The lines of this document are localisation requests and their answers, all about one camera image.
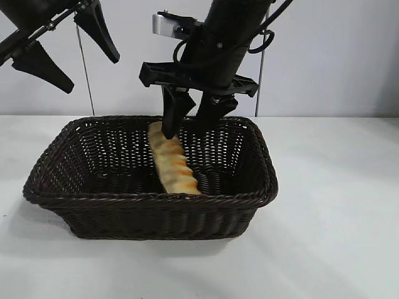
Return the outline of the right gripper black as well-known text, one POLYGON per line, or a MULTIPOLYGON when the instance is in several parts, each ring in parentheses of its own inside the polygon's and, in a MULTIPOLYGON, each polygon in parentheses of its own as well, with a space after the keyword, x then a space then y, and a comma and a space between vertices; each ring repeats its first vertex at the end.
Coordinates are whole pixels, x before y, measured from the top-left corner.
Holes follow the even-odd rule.
POLYGON ((185 48, 181 57, 173 54, 172 62, 143 63, 139 74, 145 87, 162 86, 166 139, 175 136, 196 105, 189 89, 203 92, 195 131, 214 128, 236 109, 237 100, 229 94, 255 94, 257 84, 237 71, 258 28, 258 1, 213 1, 203 22, 165 11, 153 15, 153 33, 179 39, 185 48))

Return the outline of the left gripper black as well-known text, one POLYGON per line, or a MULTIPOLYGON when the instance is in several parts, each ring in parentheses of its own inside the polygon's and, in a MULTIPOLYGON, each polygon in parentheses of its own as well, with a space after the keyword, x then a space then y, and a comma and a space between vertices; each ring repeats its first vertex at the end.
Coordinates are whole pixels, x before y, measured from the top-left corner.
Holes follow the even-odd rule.
POLYGON ((111 62, 120 54, 109 34, 100 1, 1 1, 1 12, 18 30, 1 42, 1 64, 13 59, 12 67, 71 93, 74 83, 54 63, 36 39, 76 12, 74 22, 101 48, 111 62))

